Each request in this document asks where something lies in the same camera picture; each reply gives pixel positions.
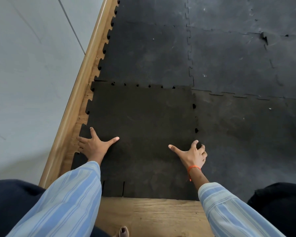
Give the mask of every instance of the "shirt sleeve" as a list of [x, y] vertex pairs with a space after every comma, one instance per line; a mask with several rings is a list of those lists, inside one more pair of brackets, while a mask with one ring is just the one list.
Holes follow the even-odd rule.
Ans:
[[216, 237], [285, 237], [263, 216], [218, 183], [202, 185], [198, 197]]
[[100, 167], [87, 162], [52, 183], [7, 236], [90, 236], [101, 193]]

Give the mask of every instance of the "hand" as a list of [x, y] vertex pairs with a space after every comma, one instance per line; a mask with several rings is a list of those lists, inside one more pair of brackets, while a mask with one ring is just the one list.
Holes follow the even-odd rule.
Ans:
[[93, 127], [90, 127], [91, 132], [91, 139], [83, 138], [78, 136], [77, 140], [78, 142], [78, 151], [80, 151], [82, 154], [84, 154], [89, 160], [88, 161], [96, 161], [99, 165], [101, 165], [101, 162], [103, 160], [103, 157], [105, 156], [106, 152], [108, 151], [109, 147], [114, 144], [116, 141], [118, 141], [120, 138], [115, 137], [111, 139], [110, 141], [103, 142], [99, 139], [97, 134], [95, 133], [95, 130]]
[[197, 149], [197, 143], [197, 140], [193, 141], [189, 151], [181, 151], [173, 145], [169, 145], [168, 147], [180, 157], [186, 169], [188, 169], [190, 166], [198, 166], [201, 168], [205, 163], [207, 153], [205, 151], [204, 145], [202, 145], [201, 148]]

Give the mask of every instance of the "dark pants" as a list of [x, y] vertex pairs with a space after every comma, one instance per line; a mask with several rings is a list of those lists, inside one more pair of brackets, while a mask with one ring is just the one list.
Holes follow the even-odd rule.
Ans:
[[[0, 180], [0, 237], [6, 236], [36, 204], [45, 189], [16, 179]], [[108, 237], [94, 227], [91, 236]]]
[[296, 184], [275, 183], [256, 190], [248, 205], [286, 237], [296, 237]]

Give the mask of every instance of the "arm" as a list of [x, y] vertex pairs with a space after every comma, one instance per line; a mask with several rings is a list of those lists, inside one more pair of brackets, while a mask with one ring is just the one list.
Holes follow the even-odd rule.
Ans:
[[[181, 151], [173, 145], [169, 148], [181, 159], [186, 169], [201, 168], [206, 160], [205, 146], [197, 149], [194, 141], [189, 151]], [[198, 190], [198, 197], [205, 211], [211, 229], [216, 237], [252, 236], [285, 237], [254, 209], [241, 201], [218, 183], [209, 183], [197, 168], [191, 168], [189, 175]]]
[[100, 164], [108, 148], [119, 140], [102, 142], [93, 128], [90, 131], [91, 139], [77, 138], [88, 162], [52, 183], [8, 237], [90, 236], [102, 194]]

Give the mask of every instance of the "orange bracelet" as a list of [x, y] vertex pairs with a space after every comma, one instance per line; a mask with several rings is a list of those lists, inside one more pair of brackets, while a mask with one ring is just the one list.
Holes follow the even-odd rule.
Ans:
[[190, 181], [192, 181], [191, 176], [190, 176], [190, 170], [191, 170], [192, 168], [194, 168], [194, 167], [199, 168], [199, 170], [201, 171], [201, 168], [198, 167], [198, 166], [190, 166], [189, 168], [187, 168], [187, 174], [188, 174], [188, 176], [189, 176], [189, 178], [190, 178]]

